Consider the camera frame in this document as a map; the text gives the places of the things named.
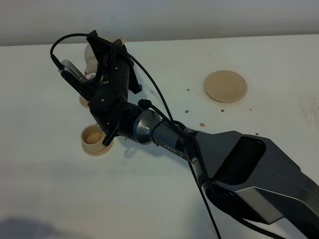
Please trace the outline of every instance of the beige disc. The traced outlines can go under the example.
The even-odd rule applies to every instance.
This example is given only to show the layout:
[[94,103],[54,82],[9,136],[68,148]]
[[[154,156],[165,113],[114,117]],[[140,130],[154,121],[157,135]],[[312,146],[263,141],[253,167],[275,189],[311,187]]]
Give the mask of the beige disc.
[[90,152],[88,151],[85,146],[84,146],[84,143],[82,143],[82,149],[84,152],[86,152],[88,155],[90,156],[101,156],[105,153],[107,153],[113,146],[113,141],[109,144],[109,146],[105,147],[104,149],[102,149],[101,151],[98,151],[98,152]]
[[205,91],[213,100],[231,103],[246,95],[247,83],[233,71],[215,71],[207,77]]

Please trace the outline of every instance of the white table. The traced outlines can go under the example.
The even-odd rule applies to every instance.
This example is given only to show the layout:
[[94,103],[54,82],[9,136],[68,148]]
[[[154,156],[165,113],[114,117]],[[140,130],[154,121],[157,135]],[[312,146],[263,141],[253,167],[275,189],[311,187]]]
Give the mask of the white table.
[[[84,70],[85,45],[59,45],[55,53]],[[317,184],[318,45],[319,35],[127,43],[176,120],[209,133],[269,137]],[[94,120],[57,72],[50,47],[0,47],[0,238],[217,238],[182,159],[122,137],[104,156],[83,152],[80,133]],[[246,97],[234,104],[209,98],[203,83],[217,70],[241,74]],[[136,73],[143,91],[129,101],[147,98],[164,110]],[[224,239],[268,239],[211,207]],[[305,238],[285,219],[261,226]]]

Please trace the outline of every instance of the tan plastic cup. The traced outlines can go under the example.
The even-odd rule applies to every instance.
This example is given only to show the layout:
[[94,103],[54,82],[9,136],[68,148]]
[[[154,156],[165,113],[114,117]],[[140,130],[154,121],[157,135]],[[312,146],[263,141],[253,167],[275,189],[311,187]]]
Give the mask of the tan plastic cup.
[[107,153],[111,149],[113,141],[109,146],[104,146],[102,142],[105,136],[105,133],[96,124],[84,128],[81,133],[82,148],[84,152],[90,156],[100,156]]
[[80,104],[81,104],[81,106],[83,106],[84,108],[89,108],[89,106],[88,106],[88,101],[86,101],[86,99],[84,99],[81,95],[80,95],[80,97],[79,97],[79,101],[80,101]]

